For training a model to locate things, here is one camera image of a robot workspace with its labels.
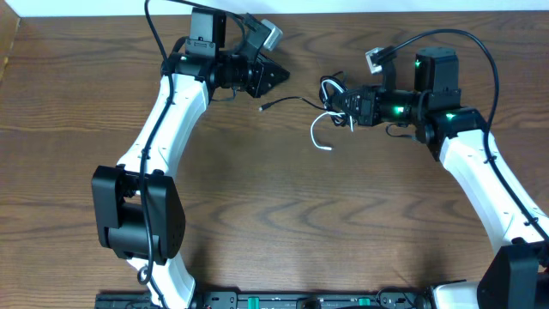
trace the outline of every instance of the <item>black wire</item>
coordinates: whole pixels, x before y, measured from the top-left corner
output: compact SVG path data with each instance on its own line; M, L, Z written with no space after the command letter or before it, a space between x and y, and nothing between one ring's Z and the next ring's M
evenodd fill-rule
M162 41L160 40L160 36L156 32L156 29L154 28L153 21L151 20L151 15L148 13L148 3L150 0L145 0L145 17L147 18L148 26L151 28L151 32L153 33L154 39L156 40L156 44L158 45L160 49L160 53L162 54L162 58L164 59L164 63L168 64L168 56L166 55L166 51L164 50L164 46L162 45ZM147 142L145 143L145 147L141 151L141 164L139 167L139 191L141 192L141 204L143 207L143 218L145 221L145 230L147 233L147 243L148 243L148 265L144 266L142 270L140 270L137 273L137 281L139 281L140 284L146 285L151 280L151 275L153 274L153 266L154 266L154 242L153 242L153 231L151 228L151 222L150 217L148 213L148 205L147 205L147 186L145 184L145 170L147 168L147 160L148 160L148 151L151 148L151 144L153 143L154 136L156 135L156 132L160 128L160 124L162 123L162 120L166 116L168 109L170 108L170 105L172 104L173 99L173 78L171 74L168 74L168 81L170 84L170 94L168 95L168 98L166 100L166 104L164 105L164 109L162 110L162 113L160 114L158 120L156 120L156 124L154 124L153 129L151 130L151 133L148 136Z
M278 99L278 100L275 100L275 101L272 101L272 102L269 102L269 103L265 103L263 104L261 107L259 107L259 111L262 112L266 109L268 109L269 107L273 106L274 104L278 103L278 102L281 102L283 100L302 100L303 102L309 104L310 106L313 106L315 107L316 109L319 109L321 111L324 111L324 108L323 107L320 107L318 105L316 105L315 103L312 103L310 102L309 100L307 100L306 98L304 97L300 97L300 96L291 96L291 97L286 97L286 98L282 98L282 99Z
M229 17L234 21L234 23L237 24L237 26L240 28L240 33L242 34L242 39L240 40L240 43L238 43L237 46L235 46L233 49L226 51L227 54L232 55L240 52L242 48L244 47L244 43L246 42L246 34L244 30L244 26L242 25L242 22L238 19L237 15L234 13L227 12Z
M205 6L205 5L192 3L192 2L184 1L184 0L168 0L168 1L175 2L175 3L188 4L188 5L191 5L191 6L195 6L197 8L213 9L213 8L210 8L210 7ZM150 13L148 11L148 3L149 2L150 2L150 0L145 0L145 17L147 18L148 26L150 27L151 32L153 33L154 39L156 40L156 44L158 45L158 47L160 49L160 54L162 55L162 58L164 60L164 64L168 64L168 57L166 55L166 50L164 49L164 45L162 44L162 41L160 40L160 36L158 35L158 32L156 31L156 28L154 27L153 21L151 20ZM239 22L239 20L242 20L243 17L240 16L240 15L236 15L234 13L231 13L231 12L227 12L227 13L229 14L229 16L231 16L231 18L233 18L233 20L235 20L237 25L243 31L243 39L244 39L244 28L242 27L241 22ZM178 40L178 42L176 42L176 45L174 46L174 49L176 49L176 48L180 49L181 46L183 46L183 44L184 44L184 38L181 38L181 39ZM166 104L164 106L164 109L162 110L159 118L157 119L156 124L154 124L154 127L153 127L153 129L151 130L151 133L148 136L147 142L145 143L145 147L142 150L142 158L141 158L141 164L140 164L140 169L139 169L139 186L140 186L139 191L141 192L141 202L142 202L142 207L143 207L143 219L145 221L145 230L146 230L146 234L147 234L147 243L148 243L148 265L144 266L137 273L137 281L139 281L139 283L142 284L142 285L146 285L147 283L150 282L151 276L153 274L153 267L154 267L154 241L153 241L153 232L152 232L152 228L151 228L150 215L148 213L148 205L147 205L147 198L146 198L146 196L147 196L147 185L145 184L145 171L147 169L146 168L147 160L149 159L148 151L150 150L151 144L153 143L153 140L154 140L154 136L156 135L156 132L160 128L160 125L162 124L162 120L166 116L166 114L168 112L168 109L170 108L170 105L172 104L172 100L173 100L174 86L173 86L172 74L168 74L167 77L168 77L168 82L169 82L169 86L170 86L170 94L168 95L168 98L166 99ZM158 291L157 294L161 298L163 298L163 296L161 296L160 291Z
M546 244L549 245L549 236L547 236L547 233L543 230L543 228L537 222L537 218L532 217L532 215L528 212L524 204L522 204L521 199L515 194L515 192L513 192L513 189L507 183L507 180L505 180L505 177L502 175L502 173L499 171L498 166L496 165L496 161L495 161L496 157L493 156L492 152L490 151L490 144L488 141L488 137L490 136L490 129L492 127L494 116L496 115L496 108L498 107L499 76L498 76L498 67L496 66L496 62L494 61L494 58L492 57L491 53L488 51L486 46L477 37L475 37L474 35L470 34L467 31L458 30L458 29L437 29L437 30L428 31L428 32L421 33L419 35L414 36L413 38L398 45L397 47L394 47L389 53L389 55L418 39L421 39L421 38L424 38L425 36L436 34L436 33L455 33L455 34L464 35L472 39L484 52L484 54L486 55L486 58L488 58L488 61L490 62L490 65L492 67L492 73L494 75L494 99L492 103L492 109L490 110L490 115L488 116L488 121L486 122L486 128L484 130L484 136L482 140L484 144L484 150L486 153L486 160L488 163L490 163L490 166L492 167L492 170L498 177L499 182L501 182L502 186L505 188L505 190L509 193L513 201L516 203L516 206L521 210L522 214L528 220L528 224L531 224L532 227L534 227L534 229L540 234L541 238L543 238Z
M338 86L340 86L343 89L343 92L347 91L347 87L345 86L345 83L341 82L336 76L344 73L342 71L335 72L331 76L321 76L320 77L320 88L318 89L318 98L320 101L324 104L325 110L329 112L337 112L329 105L329 98L324 97L324 92L326 94L328 93L328 89L325 88L325 85L323 85L323 81L330 79L331 81L335 82ZM343 118L341 116L333 116L330 115L330 118L332 119L332 123L334 123L335 126L345 127L348 124L348 118Z
M408 304L410 304L410 307L406 308L406 309L414 309L415 308L415 305L413 304L413 302L408 298L408 296L406 295L406 293L404 293L404 291L402 291L401 288L398 288L398 287L395 287L395 286L388 286L388 287L385 287L385 288L382 288L379 290L379 292L377 292L376 294L376 299L375 301L379 304L380 307L382 308L385 308L385 309L389 309L387 306L385 306L382 301L381 301L381 295L383 293L385 293L385 291L389 290L389 289L392 289L392 290L396 290L397 292L399 293L402 293L402 295L404 295L404 298L406 299L406 301L408 302Z
M160 304L162 304L163 307L167 308L168 305L166 303L166 300L164 299L164 295L160 292L160 289L156 285L156 282L154 279L151 279L151 286L153 287L153 290L157 293L158 299L160 300Z
M418 103L418 122L421 123L421 119L423 118L423 115L421 115L421 109L423 108L425 96L427 94L430 94L432 91L427 89L423 90L421 94L419 95L419 103Z

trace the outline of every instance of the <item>wood grain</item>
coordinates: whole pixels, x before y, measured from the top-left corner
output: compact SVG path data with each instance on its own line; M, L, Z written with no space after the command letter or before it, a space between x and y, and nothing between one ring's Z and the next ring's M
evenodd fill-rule
M511 169L549 210L549 13L270 15L285 38L269 54L292 72L259 100L239 94L199 120L179 165L187 216L181 252L199 282L242 290L359 291L479 279L492 260L486 232L457 183L425 146L382 127L350 133L317 111L318 77L346 70L376 82L364 52L421 31L458 27L496 58L494 134ZM189 17L155 17L166 46ZM230 27L228 42L238 40ZM421 40L396 60L413 87L413 55L451 45L463 103L486 114L489 64L471 42ZM90 179L139 133L159 86L160 54L142 17L24 19L0 87L0 307L88 308L103 290L140 290L135 272L97 240ZM216 97L227 96L218 91Z

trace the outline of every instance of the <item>black cable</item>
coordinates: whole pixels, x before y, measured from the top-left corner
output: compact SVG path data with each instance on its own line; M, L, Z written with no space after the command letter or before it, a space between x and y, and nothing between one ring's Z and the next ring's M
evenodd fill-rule
M213 8L210 8L210 7L205 6L205 5L192 3L192 2L184 1L184 0L168 0L168 1L172 1L172 2L175 2L175 3L188 4L188 5L191 5L191 6L195 6L197 8L213 9ZM166 50L164 49L164 45L162 44L162 41L160 40L160 36L158 35L158 32L156 31L156 28L154 27L153 21L151 20L150 13L148 11L148 3L149 2L150 2L150 0L145 0L145 5L144 5L144 7L145 7L145 17L147 18L148 26L150 27L151 32L153 33L154 39L156 40L156 44L158 45L158 47L160 49L160 54L162 55L162 58L164 60L164 64L168 64L168 57L166 55ZM241 22L239 22L239 20L242 20L244 18L240 15L236 15L236 14L231 13L231 12L227 12L227 13L241 27L241 30L244 30L244 28L242 27ZM181 48L181 46L183 46L183 44L184 44L184 37L179 39L178 42L176 42L176 45L174 46L173 49L174 50L175 49L179 50ZM146 196L147 196L147 185L145 184L145 171L146 171L147 160L149 159L148 151L151 148L151 144L153 143L154 136L156 135L156 132L160 128L160 125L162 124L162 120L166 116L166 114L168 112L168 109L170 108L170 105L172 104L172 100L173 100L173 94L174 94L173 77L172 77L171 74L168 74L167 77L168 77L168 82L169 82L169 86L170 86L170 93L169 93L169 95L166 99L166 104L164 106L164 109L162 110L159 118L157 119L156 123L154 124L154 127L153 127L153 129L151 130L151 133L148 136L147 142L145 143L145 147L142 150L142 158L141 158L141 164L140 164L140 169L139 169L139 191L141 192L141 202L142 202L142 207L143 207L143 219L145 221L145 230L146 230L146 234L147 234L147 243L148 243L148 265L141 268L137 273L137 281L139 281L139 283L141 283L142 285L146 285L147 283L150 282L151 276L153 274L153 267L154 267L154 241L153 241L153 232L152 232L152 228L151 228L150 215L148 213L148 205L147 205L147 198L146 198ZM160 291L155 290L155 292L157 292L159 297L161 297L163 299L163 296L160 293Z
M404 291L402 291L401 288L398 288L398 287L395 287L395 286L385 287L385 288L380 289L379 292L377 292L375 301L379 304L380 307L385 308L385 309L389 309L389 308L388 308L387 306L385 306L385 305L382 303L382 301L381 301L381 295L382 295L383 293L385 293L385 291L387 291L387 290L389 290L389 289L396 290L397 292L402 293L402 295L404 295L404 298L406 299L406 301L408 302L408 304L410 304L410 307L408 307L408 308L406 308L406 309L414 309L414 308L415 308L415 305L414 305L413 302L408 298L408 296L406 295L406 293L404 293Z
M274 104L278 103L278 102L281 102L283 100L293 100L293 99L296 99L296 100L302 100L303 102L309 104L310 106L313 106L315 107L316 109L319 109L321 111L324 111L324 108L323 107L320 107L312 102L310 102L309 100L307 100L306 98L304 97L300 97L300 96L291 96L291 97L286 97L286 98L282 98L282 99L278 99L278 100L275 100L275 101L272 101L272 102L269 102L269 103L265 103L263 104L261 107L259 107L259 112L262 112L268 108L270 108L271 106L273 106Z
M166 300L164 299L164 295L160 292L160 289L156 285L156 282L154 279L151 279L151 286L153 287L153 290L157 293L158 299L160 300L160 304L162 304L163 307L167 308L168 305L166 303Z
M242 39L240 40L240 43L238 43L238 45L235 46L233 49L226 51L227 54L233 55L240 52L244 47L244 43L246 42L246 33L244 30L244 26L242 25L242 22L238 19L237 15L229 12L227 12L227 14L234 21L234 23L237 24L237 26L240 28L240 33L242 34Z
M151 32L153 33L154 39L156 40L156 44L158 45L160 49L160 53L162 54L162 58L164 59L164 63L168 63L168 56L166 55L166 51L164 50L164 46L162 45L162 41L160 40L160 36L156 32L156 29L154 28L153 21L151 20L151 15L148 13L148 3L150 0L145 0L145 17L147 18L148 26L151 28ZM162 109L162 113L158 117L158 120L156 120L156 124L154 124L153 129L151 130L151 133L148 136L147 142L145 143L145 147L141 151L141 164L139 167L139 191L141 192L141 204L143 207L143 218L145 221L145 230L147 233L147 243L148 243L148 265L144 266L139 272L137 272L137 281L139 281L140 284L146 285L151 280L151 276L153 274L153 266L154 266L154 242L153 242L153 231L151 228L151 222L150 217L148 213L148 205L147 205L147 186L145 185L145 170L147 168L147 160L148 157L148 151L151 148L151 144L153 143L154 136L156 135L156 132L160 128L160 124L162 123L162 120L166 116L168 109L170 108L170 105L172 104L173 99L173 78L171 74L168 74L168 81L170 84L170 94L168 95L168 98L166 100L166 104L164 106L164 109Z
M428 35L433 35L436 33L455 33L464 35L470 39L472 39L484 52L486 58L488 58L488 61L490 62L490 65L492 67L492 74L494 76L494 98L492 103L492 109L490 110L490 115L488 116L488 121L486 122L486 128L484 130L484 136L483 136L483 144L484 144L484 150L486 153L486 161L490 163L490 166L492 167L492 170L496 174L496 176L499 179L499 182L501 182L502 186L505 188L507 193L511 196L513 201L516 203L516 206L521 210L522 214L526 217L528 220L528 224L532 225L534 229L540 234L541 238L549 245L549 236L547 236L547 233L541 228L540 224L537 221L537 218L532 217L532 215L528 212L524 204L522 204L522 201L520 198L513 192L513 189L510 187L510 185L507 183L507 180L505 180L505 177L502 175L502 173L499 171L498 166L496 165L496 157L492 155L492 152L490 151L490 144L489 144L489 136L490 136L490 129L492 127L492 122L494 119L494 116L496 115L496 108L498 107L498 98L499 98L499 76L498 76L498 67L496 66L496 62L494 61L494 58L492 57L491 53L488 51L486 46L474 35L470 34L467 31L458 30L458 29L437 29L428 31L425 33L421 33L419 35L414 36L413 38L407 40L406 42L398 45L397 47L393 47L390 52L388 52L385 57L388 55L391 55L401 49L402 47L418 40L421 38L424 38Z
M432 91L427 89L427 90L423 90L421 92L421 94L419 95L419 102L418 102L418 123L421 123L421 119L423 118L423 115L421 115L421 109L423 108L423 104L424 104L424 100L425 100L425 96L427 94L430 94Z

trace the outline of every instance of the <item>black bracket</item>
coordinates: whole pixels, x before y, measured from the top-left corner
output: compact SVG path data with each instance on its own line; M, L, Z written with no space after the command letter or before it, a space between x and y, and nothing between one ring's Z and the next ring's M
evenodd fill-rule
M154 242L154 261L164 265L183 242L185 214L172 177L146 174L148 212ZM148 242L140 204L128 203L139 190L139 174L123 167L99 166L92 177L95 220L100 243L117 257L147 258Z
M534 308L541 301L548 305L547 290L540 288L540 284L547 288L547 280L538 280L538 247L520 241L499 248L477 289L480 309Z

